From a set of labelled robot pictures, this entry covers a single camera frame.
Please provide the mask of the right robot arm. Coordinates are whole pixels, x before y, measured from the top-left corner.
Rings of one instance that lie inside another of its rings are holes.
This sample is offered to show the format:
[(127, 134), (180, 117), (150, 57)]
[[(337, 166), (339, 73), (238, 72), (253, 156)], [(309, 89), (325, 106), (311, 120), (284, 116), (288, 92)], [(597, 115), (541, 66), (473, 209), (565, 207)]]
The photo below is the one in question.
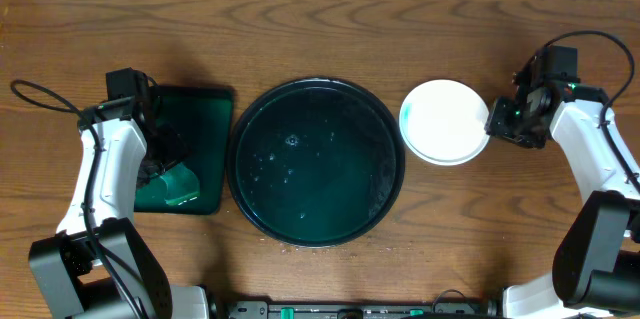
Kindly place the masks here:
[(639, 167), (599, 88), (552, 80), (520, 83), (496, 100), (491, 136), (527, 148), (555, 141), (566, 156), (582, 208), (556, 250), (550, 273), (504, 290), (509, 318), (627, 316), (639, 312), (639, 256), (622, 248), (639, 239)]

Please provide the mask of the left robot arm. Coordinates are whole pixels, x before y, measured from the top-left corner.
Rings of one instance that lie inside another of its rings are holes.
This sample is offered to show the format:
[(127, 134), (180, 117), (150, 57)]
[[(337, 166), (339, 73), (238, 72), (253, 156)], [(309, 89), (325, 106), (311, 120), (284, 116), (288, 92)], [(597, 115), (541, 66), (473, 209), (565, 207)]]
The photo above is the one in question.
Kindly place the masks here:
[(133, 224), (147, 154), (148, 102), (134, 96), (79, 112), (81, 169), (54, 236), (34, 242), (29, 266), (55, 318), (208, 318), (200, 286), (170, 284)]

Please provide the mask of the white plate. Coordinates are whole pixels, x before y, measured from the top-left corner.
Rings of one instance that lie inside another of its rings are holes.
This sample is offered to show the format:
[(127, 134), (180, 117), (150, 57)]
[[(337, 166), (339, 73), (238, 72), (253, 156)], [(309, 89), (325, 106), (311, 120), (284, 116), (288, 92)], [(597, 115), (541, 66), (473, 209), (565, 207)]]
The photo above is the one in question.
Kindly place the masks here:
[(454, 80), (422, 83), (404, 98), (398, 118), (401, 136), (419, 158), (456, 166), (479, 155), (489, 142), (489, 110), (480, 95)]

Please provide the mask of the green scrubbing sponge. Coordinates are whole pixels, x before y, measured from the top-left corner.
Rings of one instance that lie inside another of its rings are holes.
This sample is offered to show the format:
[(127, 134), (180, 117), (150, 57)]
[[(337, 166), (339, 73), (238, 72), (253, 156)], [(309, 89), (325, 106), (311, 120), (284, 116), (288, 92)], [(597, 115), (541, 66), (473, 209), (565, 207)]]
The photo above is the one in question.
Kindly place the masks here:
[(184, 164), (178, 164), (160, 176), (166, 186), (165, 203), (180, 206), (200, 197), (200, 181)]

